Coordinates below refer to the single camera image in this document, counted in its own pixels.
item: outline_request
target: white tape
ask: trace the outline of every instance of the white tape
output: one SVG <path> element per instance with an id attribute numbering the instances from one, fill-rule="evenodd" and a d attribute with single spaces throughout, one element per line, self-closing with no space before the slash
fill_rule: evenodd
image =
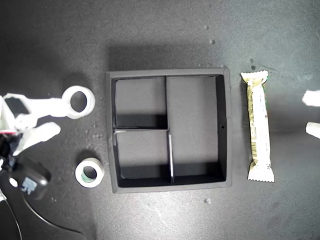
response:
<path id="1" fill-rule="evenodd" d="M 81 112 L 74 110 L 71 106 L 71 98 L 77 92 L 83 93 L 86 97 L 86 106 Z M 93 92 L 90 89 L 83 86 L 71 86 L 67 88 L 67 90 L 65 90 L 62 95 L 62 100 L 65 101 L 68 105 L 67 117 L 71 119 L 79 119 L 90 114 L 92 110 L 95 108 L 96 104 L 96 99 Z"/>
<path id="2" fill-rule="evenodd" d="M 93 179 L 88 177 L 84 172 L 85 167 L 92 167 L 96 172 L 96 178 Z M 94 157 L 86 158 L 85 160 L 80 162 L 75 169 L 76 180 L 86 188 L 94 188 L 98 186 L 104 178 L 104 175 L 104 166 L 98 159 Z"/>

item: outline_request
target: black divided box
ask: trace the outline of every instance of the black divided box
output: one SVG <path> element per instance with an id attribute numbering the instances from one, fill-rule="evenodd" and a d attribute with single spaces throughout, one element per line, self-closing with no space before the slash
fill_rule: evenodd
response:
<path id="1" fill-rule="evenodd" d="M 231 185 L 227 68 L 108 72 L 114 193 Z"/>

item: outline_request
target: masking tape roll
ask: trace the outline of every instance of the masking tape roll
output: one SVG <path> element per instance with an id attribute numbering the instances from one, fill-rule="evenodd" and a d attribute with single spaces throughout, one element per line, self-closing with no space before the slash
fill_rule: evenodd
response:
<path id="1" fill-rule="evenodd" d="M 88 177 L 84 172 L 85 167 L 92 167 L 96 172 L 96 178 Z M 98 186 L 104 178 L 104 175 L 104 166 L 98 159 L 94 157 L 84 159 L 75 169 L 76 180 L 86 188 L 94 188 Z"/>
<path id="2" fill-rule="evenodd" d="M 86 106 L 81 112 L 74 110 L 73 107 L 71 106 L 71 98 L 77 92 L 83 93 L 86 97 Z M 68 118 L 71 118 L 71 119 L 79 119 L 90 114 L 92 110 L 95 108 L 95 104 L 96 104 L 96 98 L 94 93 L 89 88 L 86 88 L 84 86 L 76 85 L 76 86 L 69 87 L 64 91 L 61 98 L 68 105 L 67 116 Z"/>

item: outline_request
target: white plastic part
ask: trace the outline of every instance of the white plastic part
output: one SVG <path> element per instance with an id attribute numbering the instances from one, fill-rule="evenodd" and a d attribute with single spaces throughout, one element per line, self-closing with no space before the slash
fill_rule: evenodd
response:
<path id="1" fill-rule="evenodd" d="M 83 111 L 81 111 L 81 112 L 74 110 L 73 107 L 71 106 L 71 98 L 77 92 L 83 93 L 86 97 L 86 106 L 83 109 Z M 79 118 L 82 118 L 82 117 L 90 114 L 92 112 L 92 110 L 95 108 L 95 104 L 96 104 L 96 99 L 95 99 L 95 95 L 93 94 L 93 92 L 90 89 L 83 87 L 83 86 L 69 87 L 63 93 L 62 100 L 67 105 L 67 116 L 71 119 L 79 119 Z"/>
<path id="2" fill-rule="evenodd" d="M 47 122 L 37 128 L 26 129 L 13 156 L 19 155 L 23 150 L 40 142 L 46 142 L 58 135 L 61 127 L 54 122 Z"/>
<path id="3" fill-rule="evenodd" d="M 302 98 L 302 102 L 307 106 L 320 107 L 320 90 L 307 90 Z"/>
<path id="4" fill-rule="evenodd" d="M 7 200 L 7 197 L 4 195 L 4 193 L 0 189 L 0 202 L 5 200 Z"/>
<path id="5" fill-rule="evenodd" d="M 9 183 L 12 185 L 12 187 L 17 188 L 18 187 L 18 182 L 14 178 L 10 177 L 9 178 Z"/>
<path id="6" fill-rule="evenodd" d="M 68 114 L 68 106 L 61 98 L 29 99 L 25 95 L 8 93 L 3 99 L 20 99 L 29 114 L 20 114 L 14 119 L 14 126 L 18 130 L 32 129 L 37 125 L 38 119 L 45 116 L 65 117 Z"/>
<path id="7" fill-rule="evenodd" d="M 96 178 L 92 179 L 88 177 L 84 169 L 85 167 L 92 167 L 95 172 L 96 172 Z M 89 157 L 84 159 L 82 162 L 79 163 L 79 165 L 75 169 L 75 178 L 76 180 L 84 187 L 86 188 L 94 188 L 98 186 L 102 179 L 104 178 L 105 175 L 105 169 L 102 163 L 94 158 L 94 157 Z"/>
<path id="8" fill-rule="evenodd" d="M 305 132 L 320 139 L 320 123 L 308 122 L 305 126 Z"/>

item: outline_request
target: plastic wrapper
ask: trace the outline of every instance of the plastic wrapper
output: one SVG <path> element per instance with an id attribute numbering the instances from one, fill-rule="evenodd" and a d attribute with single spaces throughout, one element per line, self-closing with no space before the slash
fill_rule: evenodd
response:
<path id="1" fill-rule="evenodd" d="M 241 73 L 247 83 L 248 111 L 250 119 L 251 151 L 253 161 L 250 164 L 248 180 L 274 182 L 271 169 L 269 123 L 263 83 L 268 71 Z"/>

